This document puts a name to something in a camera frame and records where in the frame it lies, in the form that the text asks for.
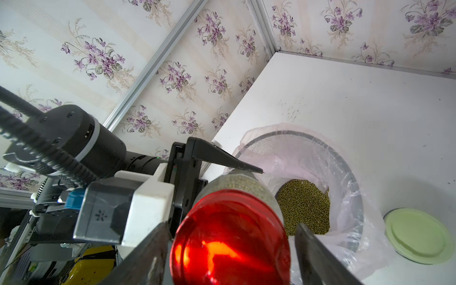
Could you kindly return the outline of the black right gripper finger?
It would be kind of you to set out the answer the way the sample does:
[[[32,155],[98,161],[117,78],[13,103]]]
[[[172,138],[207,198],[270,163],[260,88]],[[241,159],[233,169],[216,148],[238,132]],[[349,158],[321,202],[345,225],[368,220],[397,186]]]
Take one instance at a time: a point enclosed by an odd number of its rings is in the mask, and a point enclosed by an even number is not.
[[[297,226],[294,244],[300,275],[305,285],[362,284],[305,224]]]

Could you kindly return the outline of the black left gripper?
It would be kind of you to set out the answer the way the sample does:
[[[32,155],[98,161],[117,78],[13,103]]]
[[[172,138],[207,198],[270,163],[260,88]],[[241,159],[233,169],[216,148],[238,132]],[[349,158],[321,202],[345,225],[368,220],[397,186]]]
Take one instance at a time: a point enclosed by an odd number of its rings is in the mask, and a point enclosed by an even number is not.
[[[264,173],[261,168],[241,161],[212,142],[200,138],[190,137],[185,144],[173,143],[164,179],[174,186],[169,225],[166,222],[157,225],[127,258],[101,281],[102,285],[163,283],[171,235],[176,235],[196,196],[207,184],[207,181],[200,180],[202,162]]]

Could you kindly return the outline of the red lid bean jar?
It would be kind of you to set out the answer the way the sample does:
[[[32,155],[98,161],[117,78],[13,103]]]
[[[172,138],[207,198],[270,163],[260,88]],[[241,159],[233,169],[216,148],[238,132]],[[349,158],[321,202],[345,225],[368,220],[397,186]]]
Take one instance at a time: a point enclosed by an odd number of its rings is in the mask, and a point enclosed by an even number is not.
[[[291,254],[271,191],[233,170],[197,195],[170,251],[176,285],[288,285]]]

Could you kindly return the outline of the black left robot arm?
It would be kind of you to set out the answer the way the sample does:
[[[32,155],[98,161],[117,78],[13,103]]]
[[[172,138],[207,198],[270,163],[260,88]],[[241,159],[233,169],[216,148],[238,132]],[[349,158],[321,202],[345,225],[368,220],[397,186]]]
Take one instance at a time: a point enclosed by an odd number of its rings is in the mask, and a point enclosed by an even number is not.
[[[134,248],[160,223],[175,232],[207,185],[204,162],[261,173],[200,138],[164,158],[129,152],[94,116],[70,104],[43,112],[1,89],[1,135],[10,166],[46,176],[31,242],[94,242]]]

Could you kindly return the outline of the green mung beans pile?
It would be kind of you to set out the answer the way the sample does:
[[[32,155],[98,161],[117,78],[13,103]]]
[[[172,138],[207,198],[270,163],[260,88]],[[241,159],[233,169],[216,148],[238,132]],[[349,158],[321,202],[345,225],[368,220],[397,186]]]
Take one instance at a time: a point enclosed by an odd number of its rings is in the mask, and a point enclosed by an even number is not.
[[[293,179],[279,189],[275,198],[282,212],[288,236],[294,236],[297,226],[301,223],[316,235],[329,232],[329,190],[322,192],[308,180]]]

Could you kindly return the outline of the mesh bin with pink bag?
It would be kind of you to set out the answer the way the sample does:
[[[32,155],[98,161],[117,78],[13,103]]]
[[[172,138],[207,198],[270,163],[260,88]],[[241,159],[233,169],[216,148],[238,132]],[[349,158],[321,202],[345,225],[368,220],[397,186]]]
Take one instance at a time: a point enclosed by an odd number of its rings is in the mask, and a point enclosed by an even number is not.
[[[357,278],[385,268],[394,251],[385,223],[346,161],[323,140],[285,123],[247,131],[233,155],[279,205],[289,242],[306,225]]]

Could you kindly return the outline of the yellow box in background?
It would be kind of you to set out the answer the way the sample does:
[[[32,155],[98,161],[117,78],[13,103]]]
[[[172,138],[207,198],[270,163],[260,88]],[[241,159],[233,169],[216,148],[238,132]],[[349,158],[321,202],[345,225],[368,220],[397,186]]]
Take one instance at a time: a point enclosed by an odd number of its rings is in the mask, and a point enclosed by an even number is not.
[[[116,267],[117,251],[111,245],[87,249],[59,281],[61,285],[98,285]]]

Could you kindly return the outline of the green lid bean jar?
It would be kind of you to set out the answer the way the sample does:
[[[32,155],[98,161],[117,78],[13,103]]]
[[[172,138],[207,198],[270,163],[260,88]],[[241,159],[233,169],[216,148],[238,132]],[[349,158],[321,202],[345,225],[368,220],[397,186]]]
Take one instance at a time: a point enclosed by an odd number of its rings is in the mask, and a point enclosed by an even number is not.
[[[399,208],[384,216],[385,235],[395,251],[418,264],[449,261],[455,250],[453,237],[437,218],[424,211]]]

